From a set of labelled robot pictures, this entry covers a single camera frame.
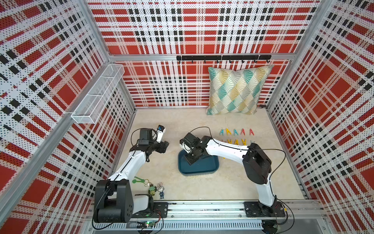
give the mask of throw pillow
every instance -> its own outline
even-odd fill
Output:
[[[258,98],[274,65],[240,71],[209,67],[211,81],[207,115],[256,112]]]

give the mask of white robotic arm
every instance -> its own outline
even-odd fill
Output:
[[[190,165],[202,155],[221,156],[242,164],[247,177],[256,183],[259,202],[264,205],[262,208],[270,212],[274,210],[276,200],[271,191],[269,180],[272,162],[257,144],[239,146],[208,136],[199,139],[188,133],[180,140],[180,147],[187,152],[186,159]]]
[[[95,188],[95,210],[93,220],[99,222],[128,222],[132,214],[147,209],[153,205],[153,199],[148,195],[132,196],[130,181],[135,177],[140,167],[149,162],[153,151],[165,153],[169,143],[162,142],[166,129],[159,125],[156,138],[152,136],[153,129],[142,128],[138,144],[132,146],[129,156],[122,166],[107,180],[100,180]]]

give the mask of wire mesh basket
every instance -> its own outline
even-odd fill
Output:
[[[104,72],[75,109],[72,118],[79,124],[95,124],[108,103],[114,88],[125,73],[121,64],[105,65]]]

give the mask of perforated metal panel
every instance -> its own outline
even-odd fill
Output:
[[[319,2],[88,0],[111,54],[292,53]]]
[[[208,67],[248,69],[274,64],[262,88],[258,105],[266,105],[281,79],[288,60],[266,61],[148,61],[118,62],[123,64],[123,79],[136,106],[209,105]]]
[[[116,88],[97,124],[73,124],[0,232],[79,233],[131,114]]]
[[[75,0],[0,2],[0,195],[103,64]]]
[[[271,110],[339,233],[372,233],[374,3],[334,1]]]

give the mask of teal tray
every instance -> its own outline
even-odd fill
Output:
[[[178,170],[185,176],[212,174],[220,167],[218,156],[206,157],[206,155],[203,155],[194,164],[190,165],[185,158],[186,154],[185,150],[178,154]]]

